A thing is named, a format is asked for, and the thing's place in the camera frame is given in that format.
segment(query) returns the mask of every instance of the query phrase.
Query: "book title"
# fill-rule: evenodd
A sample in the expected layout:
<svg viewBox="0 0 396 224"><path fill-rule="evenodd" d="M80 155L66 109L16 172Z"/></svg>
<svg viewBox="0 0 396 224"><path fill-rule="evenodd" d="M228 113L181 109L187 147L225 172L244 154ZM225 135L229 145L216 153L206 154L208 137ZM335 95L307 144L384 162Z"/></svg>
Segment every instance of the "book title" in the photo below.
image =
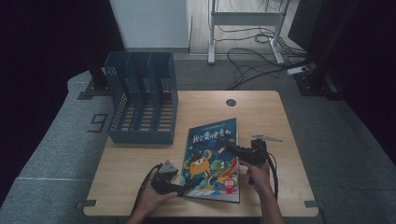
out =
<svg viewBox="0 0 396 224"><path fill-rule="evenodd" d="M215 132L210 132L207 131L204 134L196 134L195 136L192 137L192 142L197 143L197 142L202 142L206 140L212 140L212 139L217 139L220 137L224 137L225 134L231 134L231 131L226 129L220 129L219 131Z"/></svg>

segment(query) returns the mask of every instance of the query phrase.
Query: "black cable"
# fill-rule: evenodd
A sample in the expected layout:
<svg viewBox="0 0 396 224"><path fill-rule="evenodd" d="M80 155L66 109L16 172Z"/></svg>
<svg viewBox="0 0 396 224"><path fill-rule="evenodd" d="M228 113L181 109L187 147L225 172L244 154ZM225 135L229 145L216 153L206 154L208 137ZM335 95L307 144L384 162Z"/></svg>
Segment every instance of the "black cable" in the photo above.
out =
<svg viewBox="0 0 396 224"><path fill-rule="evenodd" d="M276 69L276 70L268 71L268 72L262 72L262 73L258 74L257 76L250 77L250 78L244 80L244 75L246 74L247 71L249 71L249 70L251 70L251 69L248 69L247 71L242 72L242 70L240 69L240 67L239 67L239 66L231 59L231 57L230 57L230 53L231 53L233 50L243 50L243 51L251 52L251 53L253 53L253 54L255 54L255 55L261 57L262 59L264 59L264 60L265 60L266 62L268 62L269 64L274 65L274 66L277 66L277 67L281 67L281 69ZM231 64L232 64L232 65L238 70L238 72L241 74L241 77L238 78L238 79L240 79L240 81L238 82L238 80L236 80L235 82L233 82L232 84L230 84L230 85L228 86L228 88L227 88L227 91L235 90L235 89L237 89L240 85L242 85L242 84L244 84L244 83L246 83L246 82L252 80L253 78L261 77L261 76L264 76L264 75L269 75L269 74L272 74L272 73L274 73L274 72L281 72L281 71L287 70L287 69L289 69L289 68L291 68L291 67L294 67L294 66L298 66L298 65L305 64L305 63L309 63L309 60L307 60L306 58L304 58L304 60L301 61L301 62L299 62L299 63L289 64L289 65L277 64L277 63L273 63L273 62L267 60L267 59L266 59L265 57L263 57L260 53L254 51L254 50L252 50L252 49L241 49L241 48L230 49L230 50L227 52L227 58L228 58L228 60L231 62Z"/></svg>
<svg viewBox="0 0 396 224"><path fill-rule="evenodd" d="M275 8L273 8L273 10L275 10L277 8L279 8L279 10L280 10L281 7L282 7L282 4L283 4L283 0L281 1L279 7L275 7ZM235 9L233 8L233 5L231 3L231 0L230 0L230 6L235 11ZM265 9L265 11L267 11L268 7L269 7L269 0L266 0L266 9ZM219 1L217 2L216 8L217 8L217 10L219 10ZM207 1L207 24L208 24L208 27L209 27L209 31L211 31L212 27L210 26L209 14L210 14L210 2L208 0ZM238 41L238 40L246 40L246 39L254 38L256 42L261 43L261 44L266 44L266 43L269 43L271 41L271 39L274 38L274 35L275 35L275 33L273 31L265 29L265 28L262 28L261 26L259 26L258 28L247 28L247 29L231 30L231 31L223 30L219 25L218 25L218 27L219 27L219 29L222 32L225 32L225 33L244 32L244 31L250 31L250 30L259 30L260 31L256 35L247 36L247 37L243 37L243 38L224 38L224 39L216 39L216 38L214 38L214 40L216 40L218 42L220 42L220 41L235 41L235 40ZM271 35L268 35L267 33L263 32L262 29L266 30L267 32L270 32ZM267 40L260 41L259 37L261 37L261 36L266 37ZM296 48L289 47L282 37L279 37L278 43L279 43L281 48L286 53L293 54L293 55L298 55L299 57L302 57L302 58L306 57L306 53L302 49L296 49Z"/></svg>
<svg viewBox="0 0 396 224"><path fill-rule="evenodd" d="M267 152L265 154L265 157L267 158L268 164L270 165L271 171L273 173L273 179L274 179L274 195L277 200L277 193L278 193L278 182L277 182L277 174L276 174L276 168L271 160L271 157L269 156L269 153Z"/></svg>
<svg viewBox="0 0 396 224"><path fill-rule="evenodd" d="M256 12L259 11L259 8L260 8L262 5L264 5L264 0L262 0L262 3L257 7Z"/></svg>
<svg viewBox="0 0 396 224"><path fill-rule="evenodd" d="M235 81L234 81L233 83L231 83L231 84L227 87L227 90L238 89L238 86L239 86L239 85L236 85L236 84L237 84L238 82L239 82L239 83L242 82L243 79L244 79L245 74L246 74L247 72L251 71L251 70L254 70L255 72L258 72L258 73L263 73L264 71L256 70L257 67L260 67L260 66L262 66L262 65L268 65L268 63L260 63L260 64L257 64L257 65L255 65L255 66L239 65L238 68L244 67L244 66L245 66L245 67L248 67L248 70L246 70L245 72L243 72L239 78L235 78L235 70L234 70L234 71L233 71L233 77L234 77Z"/></svg>
<svg viewBox="0 0 396 224"><path fill-rule="evenodd" d="M273 11L276 11L276 10L277 10L277 11L280 11L281 8L282 8L282 5L283 5L283 0L280 1L279 6L269 7L269 8L271 8Z"/></svg>
<svg viewBox="0 0 396 224"><path fill-rule="evenodd" d="M134 210L136 209L137 204L138 204L139 201L140 201L140 197L142 196L143 190L145 190L146 183L148 182L149 177L151 176L151 173L152 173L155 169L160 170L160 168L161 168L162 166L163 166L162 163L161 163L161 164L158 164L158 165L155 165L153 168L151 168L151 170L150 170L150 171L148 172L148 174L146 175L145 179L144 179L143 182L142 182L142 185L140 185L139 191L137 192L136 200L134 201L134 208L132 209L131 214L134 213Z"/></svg>
<svg viewBox="0 0 396 224"><path fill-rule="evenodd" d="M266 6L265 6L265 12L268 10L268 7L269 7L269 5L270 5L270 1L269 0L267 0L267 4L266 4Z"/></svg>
<svg viewBox="0 0 396 224"><path fill-rule="evenodd" d="M275 169L276 169L277 165L276 165L276 159L275 159L275 156L274 156L273 154L269 153L269 152L268 152L268 155L270 155L270 156L271 156L271 157L274 159L274 162L275 162Z"/></svg>

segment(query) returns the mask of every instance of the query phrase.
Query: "children's book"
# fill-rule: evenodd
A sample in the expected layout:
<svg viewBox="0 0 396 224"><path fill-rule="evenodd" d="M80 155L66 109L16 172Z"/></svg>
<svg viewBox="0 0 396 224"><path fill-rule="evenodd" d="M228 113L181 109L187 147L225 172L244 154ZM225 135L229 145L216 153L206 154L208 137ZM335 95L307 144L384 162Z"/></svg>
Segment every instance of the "children's book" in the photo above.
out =
<svg viewBox="0 0 396 224"><path fill-rule="evenodd" d="M186 197L239 203L239 163L227 145L237 145L236 119L190 128L180 177Z"/></svg>

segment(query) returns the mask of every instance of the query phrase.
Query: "blue plastic file organizer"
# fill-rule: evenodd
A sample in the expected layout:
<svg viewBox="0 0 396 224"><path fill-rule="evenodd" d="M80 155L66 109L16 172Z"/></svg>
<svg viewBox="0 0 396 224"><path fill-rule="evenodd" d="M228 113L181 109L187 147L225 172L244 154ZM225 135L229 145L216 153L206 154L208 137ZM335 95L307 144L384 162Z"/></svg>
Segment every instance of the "blue plastic file organizer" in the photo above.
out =
<svg viewBox="0 0 396 224"><path fill-rule="evenodd" d="M114 104L107 130L113 142L173 144L178 103L173 54L113 51L105 69Z"/></svg>

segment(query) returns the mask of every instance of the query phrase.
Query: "printed number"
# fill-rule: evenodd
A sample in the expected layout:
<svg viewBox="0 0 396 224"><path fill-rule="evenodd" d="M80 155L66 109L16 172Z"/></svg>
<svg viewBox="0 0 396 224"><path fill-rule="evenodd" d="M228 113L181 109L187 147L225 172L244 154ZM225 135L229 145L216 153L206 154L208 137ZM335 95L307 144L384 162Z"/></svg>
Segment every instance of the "printed number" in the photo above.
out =
<svg viewBox="0 0 396 224"><path fill-rule="evenodd" d="M91 120L91 124L95 124L95 126L100 124L100 127L98 130L88 130L88 133L101 133L103 127L105 127L107 115L108 114L94 114Z"/></svg>

